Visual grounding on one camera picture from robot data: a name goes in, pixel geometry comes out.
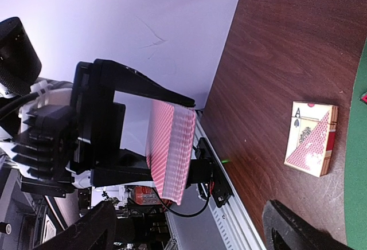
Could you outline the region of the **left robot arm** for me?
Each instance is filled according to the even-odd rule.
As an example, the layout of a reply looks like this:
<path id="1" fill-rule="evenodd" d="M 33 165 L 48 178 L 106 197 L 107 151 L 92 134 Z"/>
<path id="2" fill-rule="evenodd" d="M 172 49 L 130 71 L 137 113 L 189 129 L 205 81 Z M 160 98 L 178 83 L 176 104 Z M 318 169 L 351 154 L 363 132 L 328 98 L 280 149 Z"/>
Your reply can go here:
<path id="1" fill-rule="evenodd" d="M 115 61 L 80 62 L 72 83 L 40 78 L 41 61 L 18 17 L 1 22 L 1 127 L 24 192 L 64 198 L 77 189 L 152 182 L 170 166 L 188 176 L 193 99 Z M 120 148 L 126 106 L 117 92 L 152 101 L 145 155 Z"/>

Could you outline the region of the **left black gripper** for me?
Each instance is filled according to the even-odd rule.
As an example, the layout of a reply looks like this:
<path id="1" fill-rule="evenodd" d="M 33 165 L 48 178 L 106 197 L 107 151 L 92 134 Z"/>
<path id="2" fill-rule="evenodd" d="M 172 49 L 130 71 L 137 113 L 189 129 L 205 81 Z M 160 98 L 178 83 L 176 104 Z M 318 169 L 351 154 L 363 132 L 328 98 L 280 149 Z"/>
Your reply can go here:
<path id="1" fill-rule="evenodd" d="M 118 62 L 78 63 L 69 92 L 51 93 L 42 107 L 29 102 L 20 108 L 14 161 L 36 193 L 64 197 L 75 191 L 76 177 L 88 170 L 97 188 L 153 180 L 145 156 L 119 149 L 126 107 L 114 102 L 115 91 L 188 108 L 196 105 Z"/>

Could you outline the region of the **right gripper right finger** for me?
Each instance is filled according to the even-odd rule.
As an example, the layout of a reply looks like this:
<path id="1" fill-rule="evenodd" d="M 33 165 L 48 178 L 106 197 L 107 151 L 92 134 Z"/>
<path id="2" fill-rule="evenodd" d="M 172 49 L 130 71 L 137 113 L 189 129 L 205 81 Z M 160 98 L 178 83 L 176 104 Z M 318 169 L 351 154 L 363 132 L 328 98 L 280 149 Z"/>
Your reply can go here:
<path id="1" fill-rule="evenodd" d="M 266 202 L 262 222 L 267 249 L 352 249 L 278 200 Z"/>

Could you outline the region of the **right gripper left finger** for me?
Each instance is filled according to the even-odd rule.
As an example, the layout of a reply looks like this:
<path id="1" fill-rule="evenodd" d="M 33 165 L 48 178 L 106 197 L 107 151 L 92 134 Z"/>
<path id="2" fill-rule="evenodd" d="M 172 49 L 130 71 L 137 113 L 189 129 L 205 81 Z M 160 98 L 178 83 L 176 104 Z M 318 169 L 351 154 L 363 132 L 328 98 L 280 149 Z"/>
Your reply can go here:
<path id="1" fill-rule="evenodd" d="M 35 249 L 112 249 L 116 227 L 115 208 L 102 201 L 84 217 Z"/>

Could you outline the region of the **red-backed card deck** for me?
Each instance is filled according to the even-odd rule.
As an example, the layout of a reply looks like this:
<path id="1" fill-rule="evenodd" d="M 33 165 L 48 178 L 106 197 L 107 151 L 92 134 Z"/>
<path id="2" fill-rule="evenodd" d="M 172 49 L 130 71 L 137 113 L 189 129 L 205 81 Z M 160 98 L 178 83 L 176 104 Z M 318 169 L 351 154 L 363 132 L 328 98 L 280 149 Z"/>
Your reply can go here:
<path id="1" fill-rule="evenodd" d="M 180 205 L 188 180 L 196 113 L 153 100 L 146 141 L 146 162 L 158 195 Z"/>

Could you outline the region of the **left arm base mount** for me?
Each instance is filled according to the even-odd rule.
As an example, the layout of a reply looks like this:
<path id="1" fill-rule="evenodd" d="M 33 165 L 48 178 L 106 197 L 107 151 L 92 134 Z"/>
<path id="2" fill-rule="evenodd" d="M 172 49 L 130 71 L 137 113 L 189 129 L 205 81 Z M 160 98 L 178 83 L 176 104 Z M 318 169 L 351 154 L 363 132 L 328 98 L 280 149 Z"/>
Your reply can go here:
<path id="1" fill-rule="evenodd" d="M 214 156 L 214 151 L 204 137 L 200 137 L 193 150 L 195 159 L 190 161 L 186 188 L 193 184 L 207 184 L 216 206 L 221 208 L 233 195 L 229 181 L 221 168 L 221 163 Z"/>

